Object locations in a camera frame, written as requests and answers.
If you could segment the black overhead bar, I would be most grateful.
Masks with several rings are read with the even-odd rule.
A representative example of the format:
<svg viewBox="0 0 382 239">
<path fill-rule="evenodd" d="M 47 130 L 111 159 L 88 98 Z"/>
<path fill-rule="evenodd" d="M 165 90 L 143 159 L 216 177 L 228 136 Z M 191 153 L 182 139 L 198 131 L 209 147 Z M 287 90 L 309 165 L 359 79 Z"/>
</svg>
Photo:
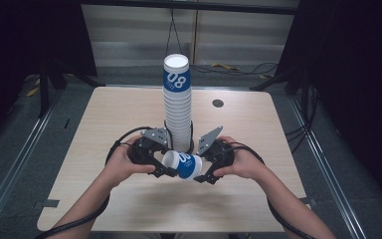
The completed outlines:
<svg viewBox="0 0 382 239">
<path fill-rule="evenodd" d="M 259 5 L 241 5 L 212 2 L 190 2 L 174 0 L 79 0 L 81 4 L 99 6 L 122 6 L 141 8 L 163 8 L 182 10 L 218 11 L 233 13 L 257 13 L 276 15 L 296 15 L 299 10 L 291 7 L 274 7 Z"/>
</svg>

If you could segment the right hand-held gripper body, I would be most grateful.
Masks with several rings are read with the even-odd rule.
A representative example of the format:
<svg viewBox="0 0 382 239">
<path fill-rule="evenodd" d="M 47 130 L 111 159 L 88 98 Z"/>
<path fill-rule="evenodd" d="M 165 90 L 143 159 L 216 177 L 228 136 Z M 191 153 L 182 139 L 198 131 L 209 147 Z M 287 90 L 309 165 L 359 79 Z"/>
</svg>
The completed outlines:
<svg viewBox="0 0 382 239">
<path fill-rule="evenodd" d="M 218 139 L 220 132 L 223 130 L 221 125 L 205 133 L 198 139 L 197 154 L 210 155 L 213 163 L 217 162 L 221 165 L 220 168 L 230 166 L 233 164 L 235 155 L 232 147 Z"/>
</svg>

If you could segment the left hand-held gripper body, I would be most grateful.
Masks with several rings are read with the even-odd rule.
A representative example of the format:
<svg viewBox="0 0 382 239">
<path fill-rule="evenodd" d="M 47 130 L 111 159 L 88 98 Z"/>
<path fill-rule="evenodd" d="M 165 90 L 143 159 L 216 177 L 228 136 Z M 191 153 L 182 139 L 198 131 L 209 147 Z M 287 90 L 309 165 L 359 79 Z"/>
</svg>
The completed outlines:
<svg viewBox="0 0 382 239">
<path fill-rule="evenodd" d="M 160 152 L 167 146 L 167 130 L 164 127 L 143 127 L 139 130 L 140 138 L 130 148 L 128 157 L 135 164 L 150 164 L 160 162 L 155 152 Z"/>
</svg>

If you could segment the thin vertical pole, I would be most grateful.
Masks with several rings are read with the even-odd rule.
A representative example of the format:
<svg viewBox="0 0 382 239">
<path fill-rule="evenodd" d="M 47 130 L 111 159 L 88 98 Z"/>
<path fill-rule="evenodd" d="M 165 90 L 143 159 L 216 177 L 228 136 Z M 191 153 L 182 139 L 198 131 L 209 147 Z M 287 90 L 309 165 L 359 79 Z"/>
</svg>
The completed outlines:
<svg viewBox="0 0 382 239">
<path fill-rule="evenodd" d="M 198 30 L 199 30 L 199 10 L 194 11 L 193 20 L 193 40 L 192 40 L 192 64 L 197 61 Z"/>
</svg>

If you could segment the metal floor rail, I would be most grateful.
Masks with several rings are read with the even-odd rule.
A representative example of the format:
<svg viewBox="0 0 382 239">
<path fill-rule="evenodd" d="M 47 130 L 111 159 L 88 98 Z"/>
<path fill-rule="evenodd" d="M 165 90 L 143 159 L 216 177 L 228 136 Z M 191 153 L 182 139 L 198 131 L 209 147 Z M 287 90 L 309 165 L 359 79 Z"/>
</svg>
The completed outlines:
<svg viewBox="0 0 382 239">
<path fill-rule="evenodd" d="M 318 164 L 318 167 L 325 179 L 325 182 L 331 192 L 334 202 L 348 228 L 352 239 L 367 239 L 360 221 L 357 218 L 353 207 L 349 203 L 340 183 L 338 182 L 333 169 L 331 168 L 323 149 L 321 148 L 314 132 L 308 128 L 307 121 L 303 119 L 300 112 L 301 106 L 295 97 L 289 97 L 292 110 L 297 118 L 298 124 L 303 128 L 303 135 L 310 147 L 312 154 Z"/>
<path fill-rule="evenodd" d="M 11 162 L 11 166 L 5 173 L 5 177 L 0 182 L 0 213 L 8 200 L 15 184 L 28 163 L 31 153 L 37 145 L 43 131 L 45 130 L 50 117 L 55 108 L 55 103 L 51 103 L 45 110 L 41 111 L 40 116 L 35 120 L 28 137 L 23 141 L 21 149 L 17 152 Z"/>
</svg>

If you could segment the black curtain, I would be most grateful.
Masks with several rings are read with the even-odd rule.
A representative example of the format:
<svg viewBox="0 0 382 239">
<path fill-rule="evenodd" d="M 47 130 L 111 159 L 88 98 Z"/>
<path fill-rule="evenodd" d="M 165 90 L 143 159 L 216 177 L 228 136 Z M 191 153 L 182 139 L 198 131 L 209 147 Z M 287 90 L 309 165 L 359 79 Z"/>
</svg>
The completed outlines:
<svg viewBox="0 0 382 239">
<path fill-rule="evenodd" d="M 280 60 L 307 70 L 355 157 L 382 189 L 382 0 L 299 0 Z"/>
<path fill-rule="evenodd" d="M 63 73 L 96 74 L 78 0 L 0 0 L 0 124 L 29 75 L 46 69 L 61 86 Z"/>
</svg>

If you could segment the person's right hand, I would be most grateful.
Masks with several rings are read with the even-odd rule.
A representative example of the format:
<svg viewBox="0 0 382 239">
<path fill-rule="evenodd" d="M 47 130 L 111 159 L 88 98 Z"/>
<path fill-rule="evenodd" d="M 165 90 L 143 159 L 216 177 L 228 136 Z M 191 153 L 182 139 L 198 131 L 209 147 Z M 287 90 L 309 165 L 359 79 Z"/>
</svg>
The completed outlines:
<svg viewBox="0 0 382 239">
<path fill-rule="evenodd" d="M 242 144 L 230 136 L 219 136 L 219 140 L 234 148 L 235 159 L 232 165 L 214 171 L 215 176 L 238 175 L 259 182 L 266 167 Z"/>
</svg>

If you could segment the person's left hand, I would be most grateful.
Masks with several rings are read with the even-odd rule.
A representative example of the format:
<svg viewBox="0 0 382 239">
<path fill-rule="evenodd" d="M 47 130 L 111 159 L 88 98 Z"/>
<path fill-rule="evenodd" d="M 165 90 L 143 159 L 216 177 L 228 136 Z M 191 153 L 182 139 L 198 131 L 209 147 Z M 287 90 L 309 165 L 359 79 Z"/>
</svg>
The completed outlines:
<svg viewBox="0 0 382 239">
<path fill-rule="evenodd" d="M 151 173 L 155 170 L 154 165 L 135 164 L 129 159 L 127 153 L 138 139 L 140 136 L 136 135 L 118 146 L 105 165 L 102 178 L 111 188 L 118 186 L 134 173 Z"/>
</svg>

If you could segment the stack of paper cups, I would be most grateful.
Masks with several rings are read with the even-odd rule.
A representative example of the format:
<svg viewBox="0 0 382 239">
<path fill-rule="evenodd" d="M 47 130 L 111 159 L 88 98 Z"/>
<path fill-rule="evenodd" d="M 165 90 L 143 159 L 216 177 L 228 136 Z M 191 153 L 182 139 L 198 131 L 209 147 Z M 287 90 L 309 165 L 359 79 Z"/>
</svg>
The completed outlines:
<svg viewBox="0 0 382 239">
<path fill-rule="evenodd" d="M 163 97 L 165 121 L 181 135 L 191 122 L 191 77 L 188 58 L 172 54 L 164 59 Z"/>
</svg>

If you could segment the blue and white paper cup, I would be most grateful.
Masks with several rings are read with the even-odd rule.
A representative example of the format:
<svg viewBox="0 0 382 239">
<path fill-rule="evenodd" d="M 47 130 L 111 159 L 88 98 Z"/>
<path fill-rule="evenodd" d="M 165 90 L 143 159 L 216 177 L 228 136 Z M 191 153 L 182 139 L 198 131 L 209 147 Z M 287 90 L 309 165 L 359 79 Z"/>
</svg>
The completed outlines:
<svg viewBox="0 0 382 239">
<path fill-rule="evenodd" d="M 198 155 L 175 150 L 169 150 L 163 155 L 162 164 L 175 169 L 178 176 L 186 180 L 199 176 L 203 167 L 202 159 Z"/>
</svg>

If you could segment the black wire cup holder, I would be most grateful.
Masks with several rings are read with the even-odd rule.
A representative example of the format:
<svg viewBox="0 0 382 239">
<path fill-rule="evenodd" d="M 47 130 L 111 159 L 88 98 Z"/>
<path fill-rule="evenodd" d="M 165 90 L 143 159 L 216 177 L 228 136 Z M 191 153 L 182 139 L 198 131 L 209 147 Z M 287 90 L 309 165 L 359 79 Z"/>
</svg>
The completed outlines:
<svg viewBox="0 0 382 239">
<path fill-rule="evenodd" d="M 175 133 L 172 128 L 169 128 L 167 121 L 164 122 L 164 127 L 167 130 L 167 145 L 169 149 L 186 153 L 191 153 L 194 150 L 193 122 L 190 122 L 188 128 L 181 135 Z"/>
</svg>

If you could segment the black tripod stand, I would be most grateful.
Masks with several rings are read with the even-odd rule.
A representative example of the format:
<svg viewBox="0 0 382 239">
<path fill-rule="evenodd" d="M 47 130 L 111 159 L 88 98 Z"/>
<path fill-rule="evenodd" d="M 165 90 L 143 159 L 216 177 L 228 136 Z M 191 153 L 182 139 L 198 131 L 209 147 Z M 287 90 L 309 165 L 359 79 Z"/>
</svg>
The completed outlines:
<svg viewBox="0 0 382 239">
<path fill-rule="evenodd" d="M 308 96 L 309 96 L 309 80 L 307 70 L 302 67 L 293 66 L 281 73 L 275 73 L 272 77 L 254 87 L 250 87 L 251 91 L 261 92 L 271 85 L 286 82 L 285 92 L 288 96 L 295 96 L 300 92 L 301 114 L 305 121 L 308 121 Z"/>
<path fill-rule="evenodd" d="M 56 90 L 64 90 L 68 84 L 65 75 L 73 75 L 94 88 L 104 87 L 103 83 L 94 80 L 97 72 L 92 53 L 69 53 L 68 51 L 56 53 L 50 50 L 41 50 L 38 60 L 40 118 L 50 109 L 49 84 L 52 84 Z"/>
</svg>

